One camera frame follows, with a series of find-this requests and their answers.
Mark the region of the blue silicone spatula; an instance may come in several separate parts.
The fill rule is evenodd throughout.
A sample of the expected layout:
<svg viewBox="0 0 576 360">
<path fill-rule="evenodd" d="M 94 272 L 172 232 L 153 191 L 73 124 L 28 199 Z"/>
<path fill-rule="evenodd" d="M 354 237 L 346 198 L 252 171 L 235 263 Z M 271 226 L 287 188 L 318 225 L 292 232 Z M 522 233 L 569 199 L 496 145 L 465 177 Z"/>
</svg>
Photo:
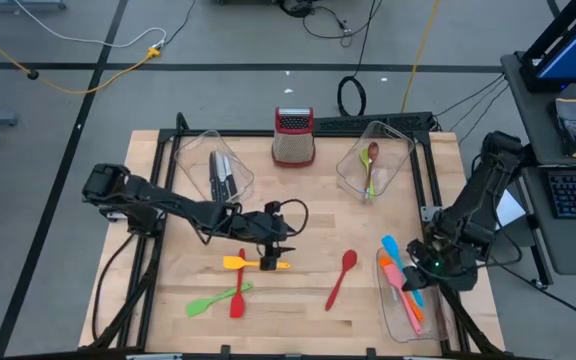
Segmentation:
<svg viewBox="0 0 576 360">
<path fill-rule="evenodd" d="M 398 244 L 397 244 L 396 240 L 394 239 L 394 237 L 392 235 L 385 235 L 382 237 L 381 242 L 382 242 L 384 249 L 388 253 L 388 255 L 397 264 L 399 271 L 403 272 L 404 263 L 403 263 L 402 258 L 400 256 L 399 247 L 398 247 Z M 422 294 L 418 290 L 413 290 L 412 295 L 415 299 L 416 304 L 419 307 L 423 308 L 425 306 L 425 302 L 424 302 Z"/>
</svg>

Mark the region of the red steel box grater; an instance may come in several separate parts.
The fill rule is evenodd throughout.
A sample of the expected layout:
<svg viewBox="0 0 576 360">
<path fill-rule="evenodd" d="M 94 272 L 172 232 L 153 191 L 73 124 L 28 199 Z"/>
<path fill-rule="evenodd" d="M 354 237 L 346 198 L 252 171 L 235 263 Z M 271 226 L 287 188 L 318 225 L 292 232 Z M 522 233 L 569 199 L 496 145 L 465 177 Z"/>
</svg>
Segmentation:
<svg viewBox="0 0 576 360">
<path fill-rule="evenodd" d="M 312 108 L 275 109 L 275 129 L 271 148 L 273 162 L 280 167 L 310 166 L 316 156 Z"/>
</svg>

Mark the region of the brown wooden spoon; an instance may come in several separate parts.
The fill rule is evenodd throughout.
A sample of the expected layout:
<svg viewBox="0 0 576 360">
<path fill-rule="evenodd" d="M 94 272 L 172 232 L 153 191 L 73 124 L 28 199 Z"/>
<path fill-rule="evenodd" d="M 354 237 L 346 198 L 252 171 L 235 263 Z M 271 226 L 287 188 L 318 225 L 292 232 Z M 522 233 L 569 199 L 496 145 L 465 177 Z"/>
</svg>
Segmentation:
<svg viewBox="0 0 576 360">
<path fill-rule="evenodd" d="M 366 194 L 367 197 L 371 199 L 373 197 L 372 171 L 379 154 L 379 145 L 376 142 L 371 142 L 367 148 L 367 154 L 369 159 L 369 165 L 368 165 L 368 175 L 366 184 Z"/>
</svg>

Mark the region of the pink silicone spatula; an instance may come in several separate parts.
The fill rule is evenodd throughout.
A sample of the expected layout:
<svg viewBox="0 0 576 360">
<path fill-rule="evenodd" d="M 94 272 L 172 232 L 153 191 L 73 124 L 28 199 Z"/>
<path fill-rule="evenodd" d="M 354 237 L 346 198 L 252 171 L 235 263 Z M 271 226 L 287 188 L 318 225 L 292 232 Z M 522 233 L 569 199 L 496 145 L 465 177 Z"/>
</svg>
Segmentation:
<svg viewBox="0 0 576 360">
<path fill-rule="evenodd" d="M 408 316 L 408 319 L 409 319 L 409 322 L 411 324 L 413 331 L 417 335 L 420 335 L 422 333 L 422 327 L 421 327 L 421 324 L 420 324 L 419 320 L 417 319 L 417 317 L 416 317 L 416 315 L 415 315 L 415 313 L 411 307 L 410 302 L 406 299 L 405 292 L 402 289 L 403 278 L 402 278 L 401 272 L 399 271 L 399 269 L 397 268 L 397 266 L 394 263 L 383 265 L 382 268 L 385 272 L 385 275 L 386 275 L 389 283 L 396 290 L 396 292 L 398 293 L 399 297 L 401 298 L 401 300 L 403 302 L 404 309 L 407 313 L 407 316 Z"/>
</svg>

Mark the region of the orange silicone spatula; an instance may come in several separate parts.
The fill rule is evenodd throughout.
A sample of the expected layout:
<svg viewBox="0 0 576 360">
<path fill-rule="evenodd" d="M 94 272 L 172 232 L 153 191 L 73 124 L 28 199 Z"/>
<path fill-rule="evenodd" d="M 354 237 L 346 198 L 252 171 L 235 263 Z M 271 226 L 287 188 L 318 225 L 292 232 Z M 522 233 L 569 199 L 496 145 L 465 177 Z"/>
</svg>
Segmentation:
<svg viewBox="0 0 576 360">
<path fill-rule="evenodd" d="M 390 257 L 383 256 L 379 259 L 379 264 L 381 267 L 383 265 L 387 265 L 387 264 L 391 264 L 391 263 L 394 263 L 394 262 Z M 406 295 L 406 299 L 410 302 L 411 307 L 412 307 L 417 319 L 419 320 L 419 322 L 421 324 L 424 320 L 423 312 L 420 310 L 420 308 L 417 306 L 417 304 L 415 303 L 413 298 L 407 292 L 405 292 L 405 295 Z"/>
</svg>

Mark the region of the green silicone spatula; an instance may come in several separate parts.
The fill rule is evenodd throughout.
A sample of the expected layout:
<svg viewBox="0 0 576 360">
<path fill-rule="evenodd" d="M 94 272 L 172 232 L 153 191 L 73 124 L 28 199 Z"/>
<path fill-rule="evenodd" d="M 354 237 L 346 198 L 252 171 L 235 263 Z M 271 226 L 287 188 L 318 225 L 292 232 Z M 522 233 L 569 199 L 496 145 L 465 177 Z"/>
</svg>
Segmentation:
<svg viewBox="0 0 576 360">
<path fill-rule="evenodd" d="M 244 282 L 240 289 L 232 288 L 208 298 L 198 298 L 186 305 L 186 314 L 189 318 L 198 316 L 205 312 L 213 303 L 223 299 L 234 297 L 237 293 L 246 292 L 254 287 L 252 282 Z"/>
</svg>

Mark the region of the yellow silicone spatula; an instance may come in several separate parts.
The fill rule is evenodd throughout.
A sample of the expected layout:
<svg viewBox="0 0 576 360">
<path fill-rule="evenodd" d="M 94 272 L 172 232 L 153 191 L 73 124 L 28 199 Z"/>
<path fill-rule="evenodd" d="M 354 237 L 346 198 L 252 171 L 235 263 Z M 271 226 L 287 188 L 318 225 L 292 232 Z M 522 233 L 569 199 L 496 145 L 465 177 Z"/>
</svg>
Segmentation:
<svg viewBox="0 0 576 360">
<path fill-rule="evenodd" d="M 287 270 L 291 268 L 291 265 L 286 262 L 278 262 L 275 260 L 262 260 L 262 261 L 247 261 L 239 256 L 224 256 L 223 266 L 226 269 L 238 270 L 243 267 L 255 267 L 261 271 L 276 271 L 276 270 Z"/>
</svg>

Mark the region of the red silicone spoon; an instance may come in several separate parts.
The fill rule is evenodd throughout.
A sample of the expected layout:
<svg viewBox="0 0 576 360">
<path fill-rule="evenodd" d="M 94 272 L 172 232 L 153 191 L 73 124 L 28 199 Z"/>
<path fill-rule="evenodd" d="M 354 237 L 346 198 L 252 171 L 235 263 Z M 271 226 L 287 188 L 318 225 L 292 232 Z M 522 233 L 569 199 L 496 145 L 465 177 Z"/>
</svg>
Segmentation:
<svg viewBox="0 0 576 360">
<path fill-rule="evenodd" d="M 326 311 L 329 311 L 333 307 L 335 300 L 338 296 L 338 293 L 340 291 L 342 282 L 345 278 L 345 275 L 356 265 L 356 263 L 357 263 L 357 253 L 354 250 L 347 250 L 342 257 L 342 269 L 339 274 L 339 277 L 325 303 Z"/>
</svg>

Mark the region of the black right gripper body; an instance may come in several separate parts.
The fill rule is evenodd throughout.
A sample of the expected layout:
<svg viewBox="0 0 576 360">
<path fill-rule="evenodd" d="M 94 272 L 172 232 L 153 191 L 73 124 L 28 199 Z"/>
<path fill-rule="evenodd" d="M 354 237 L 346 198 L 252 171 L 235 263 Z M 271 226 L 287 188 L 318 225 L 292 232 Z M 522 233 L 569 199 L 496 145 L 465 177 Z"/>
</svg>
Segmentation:
<svg viewBox="0 0 576 360">
<path fill-rule="evenodd" d="M 455 291 L 472 290 L 478 279 L 480 241 L 462 236 L 454 242 L 443 241 L 440 245 L 437 249 L 420 240 L 411 241 L 406 248 L 412 261 L 410 266 L 425 271 L 427 287 L 443 284 Z"/>
</svg>

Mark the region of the lime green spoon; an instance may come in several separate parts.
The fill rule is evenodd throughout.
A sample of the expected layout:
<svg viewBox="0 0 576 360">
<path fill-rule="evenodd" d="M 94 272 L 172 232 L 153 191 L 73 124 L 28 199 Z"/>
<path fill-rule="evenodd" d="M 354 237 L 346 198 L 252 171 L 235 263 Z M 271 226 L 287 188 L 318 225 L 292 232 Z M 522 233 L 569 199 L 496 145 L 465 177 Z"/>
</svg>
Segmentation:
<svg viewBox="0 0 576 360">
<path fill-rule="evenodd" d="M 365 183 L 365 190 L 364 190 L 364 199 L 371 200 L 372 199 L 372 192 L 373 192 L 373 185 L 372 185 L 372 158 L 371 158 L 371 151 L 369 147 L 363 148 L 360 153 L 360 159 L 365 166 L 366 169 L 366 183 Z"/>
</svg>

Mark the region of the red silicone spatula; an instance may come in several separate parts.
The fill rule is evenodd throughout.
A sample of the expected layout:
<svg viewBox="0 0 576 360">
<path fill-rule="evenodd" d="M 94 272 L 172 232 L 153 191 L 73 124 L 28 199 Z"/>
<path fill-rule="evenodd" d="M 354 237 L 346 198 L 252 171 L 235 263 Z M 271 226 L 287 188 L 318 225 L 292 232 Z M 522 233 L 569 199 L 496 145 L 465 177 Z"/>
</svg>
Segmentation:
<svg viewBox="0 0 576 360">
<path fill-rule="evenodd" d="M 230 303 L 230 317 L 241 318 L 245 311 L 245 302 L 242 295 L 243 290 L 243 268 L 237 270 L 237 288 Z"/>
</svg>

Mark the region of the grey desk cart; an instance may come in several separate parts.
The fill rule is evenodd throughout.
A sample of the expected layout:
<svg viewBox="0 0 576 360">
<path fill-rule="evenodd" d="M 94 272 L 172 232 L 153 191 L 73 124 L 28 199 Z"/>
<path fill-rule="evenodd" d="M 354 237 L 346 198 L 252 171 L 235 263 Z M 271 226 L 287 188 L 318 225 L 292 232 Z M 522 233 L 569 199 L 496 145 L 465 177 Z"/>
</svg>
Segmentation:
<svg viewBox="0 0 576 360">
<path fill-rule="evenodd" d="M 517 55 L 500 59 L 510 85 L 525 132 L 535 153 L 535 165 L 522 170 L 522 196 L 531 206 L 541 236 L 537 249 L 547 256 L 551 269 L 559 275 L 576 275 L 576 219 L 557 219 L 547 193 L 548 170 L 576 170 L 576 159 L 564 154 L 555 128 L 554 112 L 549 109 L 556 98 L 576 98 L 576 84 L 555 93 L 530 92 L 520 74 Z"/>
</svg>

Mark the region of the short wide-blade knife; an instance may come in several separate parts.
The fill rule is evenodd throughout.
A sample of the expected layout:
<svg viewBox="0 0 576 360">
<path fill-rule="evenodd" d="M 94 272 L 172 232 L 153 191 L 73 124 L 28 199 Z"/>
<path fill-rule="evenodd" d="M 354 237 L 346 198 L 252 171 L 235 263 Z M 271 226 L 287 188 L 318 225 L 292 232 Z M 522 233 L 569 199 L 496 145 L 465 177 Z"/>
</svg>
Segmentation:
<svg viewBox="0 0 576 360">
<path fill-rule="evenodd" d="M 232 172 L 230 157 L 228 155 L 224 156 L 223 163 L 224 163 L 224 168 L 225 168 L 225 173 L 226 173 L 226 183 L 227 183 L 227 187 L 229 190 L 229 197 L 235 198 L 237 196 L 238 189 L 237 189 L 234 175 Z"/>
</svg>

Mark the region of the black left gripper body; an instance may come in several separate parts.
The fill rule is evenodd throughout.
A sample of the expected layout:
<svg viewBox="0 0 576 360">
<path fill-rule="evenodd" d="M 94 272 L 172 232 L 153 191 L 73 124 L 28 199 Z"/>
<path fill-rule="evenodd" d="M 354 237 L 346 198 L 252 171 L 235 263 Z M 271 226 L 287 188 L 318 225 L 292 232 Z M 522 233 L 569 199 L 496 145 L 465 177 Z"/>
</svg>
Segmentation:
<svg viewBox="0 0 576 360">
<path fill-rule="evenodd" d="M 272 201 L 264 206 L 263 211 L 248 212 L 241 215 L 243 229 L 239 231 L 241 241 L 254 243 L 264 247 L 262 260 L 279 262 L 282 254 L 275 254 L 274 247 L 288 239 L 291 227 L 280 214 L 282 203 Z"/>
</svg>

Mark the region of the slim black knife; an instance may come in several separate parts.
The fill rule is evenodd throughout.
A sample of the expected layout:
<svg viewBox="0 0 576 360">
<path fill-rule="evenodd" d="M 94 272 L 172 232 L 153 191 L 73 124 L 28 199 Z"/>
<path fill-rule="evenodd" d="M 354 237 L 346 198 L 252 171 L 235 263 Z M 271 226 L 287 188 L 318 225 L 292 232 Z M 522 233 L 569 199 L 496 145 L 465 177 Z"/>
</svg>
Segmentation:
<svg viewBox="0 0 576 360">
<path fill-rule="evenodd" d="M 212 200 L 217 202 L 220 200 L 220 197 L 218 189 L 219 183 L 217 178 L 216 158 L 214 151 L 212 151 L 209 155 L 209 180 L 210 180 Z"/>
</svg>

